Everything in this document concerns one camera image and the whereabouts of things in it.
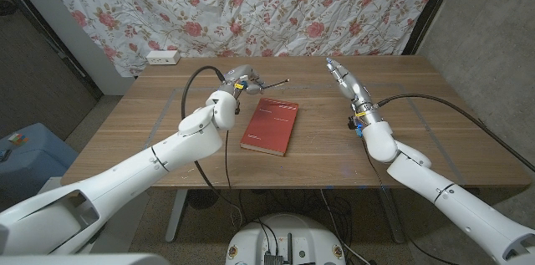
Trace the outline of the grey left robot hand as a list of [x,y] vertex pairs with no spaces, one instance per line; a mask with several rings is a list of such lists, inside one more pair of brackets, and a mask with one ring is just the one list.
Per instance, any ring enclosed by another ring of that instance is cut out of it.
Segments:
[[259,73],[250,64],[244,64],[227,72],[218,89],[238,99],[241,93],[261,94],[264,85]]

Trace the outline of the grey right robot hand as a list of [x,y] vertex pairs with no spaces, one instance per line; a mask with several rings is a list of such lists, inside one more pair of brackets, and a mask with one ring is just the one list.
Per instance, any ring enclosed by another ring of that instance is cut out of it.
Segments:
[[383,119],[374,107],[369,91],[338,61],[326,58],[327,68],[338,83],[340,92],[350,100],[355,124],[363,127],[381,122]]

